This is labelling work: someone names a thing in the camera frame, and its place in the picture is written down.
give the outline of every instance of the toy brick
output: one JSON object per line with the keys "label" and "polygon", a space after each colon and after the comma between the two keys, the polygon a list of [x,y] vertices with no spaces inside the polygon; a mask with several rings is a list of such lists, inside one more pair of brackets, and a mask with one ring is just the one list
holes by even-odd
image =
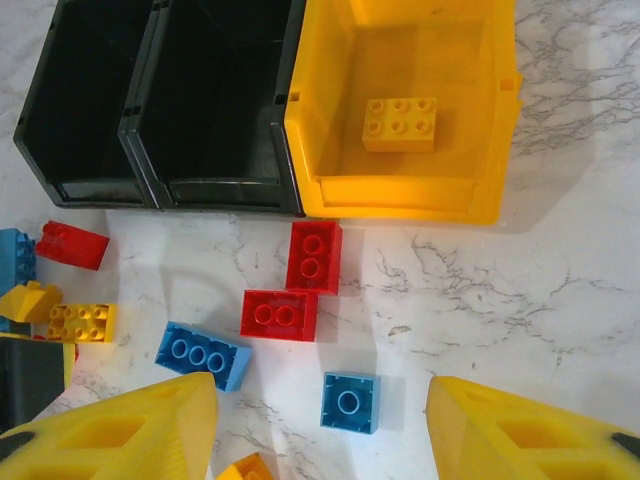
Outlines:
{"label": "toy brick", "polygon": [[109,238],[58,222],[42,227],[36,254],[74,267],[98,270]]}
{"label": "toy brick", "polygon": [[42,288],[39,282],[17,285],[0,297],[0,315],[18,323],[49,323],[49,313],[62,301],[55,285]]}
{"label": "toy brick", "polygon": [[295,222],[286,289],[336,295],[341,256],[342,228],[336,222]]}
{"label": "toy brick", "polygon": [[435,127],[435,98],[376,98],[367,102],[362,141],[374,153],[433,153]]}
{"label": "toy brick", "polygon": [[223,392],[239,390],[252,348],[201,330],[167,323],[156,364],[174,372],[210,372]]}
{"label": "toy brick", "polygon": [[273,480],[273,476],[258,453],[253,453],[229,465],[216,480]]}
{"label": "toy brick", "polygon": [[317,315],[314,293],[247,290],[240,335],[313,342]]}
{"label": "toy brick", "polygon": [[378,428],[379,403],[380,377],[327,372],[320,424],[372,434]]}
{"label": "toy brick", "polygon": [[[36,279],[35,242],[16,228],[0,230],[0,296],[16,285]],[[18,325],[0,316],[0,332],[31,332],[28,325]]]}
{"label": "toy brick", "polygon": [[56,305],[49,315],[48,340],[65,343],[110,343],[116,324],[116,305]]}

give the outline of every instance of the yellow duplo brick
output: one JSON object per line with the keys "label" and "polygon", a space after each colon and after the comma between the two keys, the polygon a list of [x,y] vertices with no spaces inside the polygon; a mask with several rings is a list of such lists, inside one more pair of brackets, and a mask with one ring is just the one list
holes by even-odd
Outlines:
{"label": "yellow duplo brick", "polygon": [[38,282],[18,285],[0,297],[0,315],[18,323],[47,323],[49,311],[62,301],[55,285],[42,288]]}
{"label": "yellow duplo brick", "polygon": [[369,152],[432,153],[435,98],[377,98],[367,102],[362,141]]}
{"label": "yellow duplo brick", "polygon": [[47,339],[65,343],[113,342],[117,307],[112,304],[56,305],[49,314]]}

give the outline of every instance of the marble surface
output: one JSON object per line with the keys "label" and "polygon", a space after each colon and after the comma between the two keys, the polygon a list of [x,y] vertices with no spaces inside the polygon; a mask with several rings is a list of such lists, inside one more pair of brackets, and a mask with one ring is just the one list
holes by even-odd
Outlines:
{"label": "marble surface", "polygon": [[[108,233],[98,273],[39,264],[69,301],[121,305],[117,341],[81,347],[66,410],[170,378],[168,320],[234,336],[242,293],[281,288],[289,221],[54,208],[11,136],[53,0],[0,0],[0,227]],[[339,298],[318,342],[250,341],[220,396],[212,472],[253,451],[281,480],[435,479],[424,405],[456,375],[640,431],[640,3],[521,0],[526,106],[498,226],[345,221]],[[322,375],[382,376],[379,431],[319,427]]]}

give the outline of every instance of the yellow lego brick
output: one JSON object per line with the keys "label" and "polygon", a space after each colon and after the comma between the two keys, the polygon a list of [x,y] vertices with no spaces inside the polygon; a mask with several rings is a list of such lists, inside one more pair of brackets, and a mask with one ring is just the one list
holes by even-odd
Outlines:
{"label": "yellow lego brick", "polygon": [[431,380],[427,424],[440,480],[640,478],[632,433],[458,378]]}
{"label": "yellow lego brick", "polygon": [[0,315],[19,323],[47,323],[51,308],[61,301],[62,292],[55,285],[42,288],[38,282],[28,282],[0,298]]}
{"label": "yellow lego brick", "polygon": [[230,465],[216,480],[273,480],[273,477],[262,457],[253,453]]}
{"label": "yellow lego brick", "polygon": [[0,435],[0,478],[202,480],[217,411],[213,375],[192,373],[26,423]]}
{"label": "yellow lego brick", "polygon": [[113,342],[115,305],[56,305],[51,309],[48,340],[66,343]]}
{"label": "yellow lego brick", "polygon": [[369,152],[433,153],[435,98],[376,98],[367,102],[362,141]]}

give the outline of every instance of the black plastic piece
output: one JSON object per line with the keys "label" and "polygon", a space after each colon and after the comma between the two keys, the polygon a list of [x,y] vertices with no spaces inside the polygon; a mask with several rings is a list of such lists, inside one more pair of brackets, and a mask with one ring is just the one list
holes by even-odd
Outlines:
{"label": "black plastic piece", "polygon": [[19,432],[8,437],[0,438],[0,463],[9,458],[14,452],[24,447],[35,438],[33,432]]}
{"label": "black plastic piece", "polygon": [[160,208],[302,214],[284,111],[304,7],[304,0],[158,6],[120,136]]}
{"label": "black plastic piece", "polygon": [[0,433],[30,422],[63,391],[61,343],[0,337]]}
{"label": "black plastic piece", "polygon": [[154,206],[118,138],[152,1],[58,2],[14,135],[56,205]]}
{"label": "black plastic piece", "polygon": [[614,433],[611,435],[611,440],[640,460],[640,438],[632,437],[626,433]]}

